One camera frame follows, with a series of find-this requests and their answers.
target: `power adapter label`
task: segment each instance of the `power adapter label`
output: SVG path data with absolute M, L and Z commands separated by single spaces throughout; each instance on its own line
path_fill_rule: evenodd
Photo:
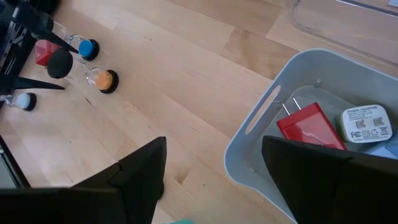
M 343 128 L 351 142 L 384 141 L 392 136 L 386 110 L 380 105 L 351 108 L 342 114 Z

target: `wooden plank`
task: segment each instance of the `wooden plank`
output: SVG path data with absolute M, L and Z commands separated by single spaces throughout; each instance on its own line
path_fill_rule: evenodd
M 298 51 L 252 32 L 235 29 L 221 55 L 258 74 L 274 79 Z
M 266 35 L 281 7 L 256 0 L 169 0 L 249 32 Z

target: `red box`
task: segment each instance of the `red box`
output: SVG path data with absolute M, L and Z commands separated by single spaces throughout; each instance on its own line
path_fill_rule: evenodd
M 287 139 L 347 150 L 318 103 L 277 121 Z
M 50 56 L 59 48 L 48 40 L 38 40 L 35 44 L 36 64 L 47 66 Z

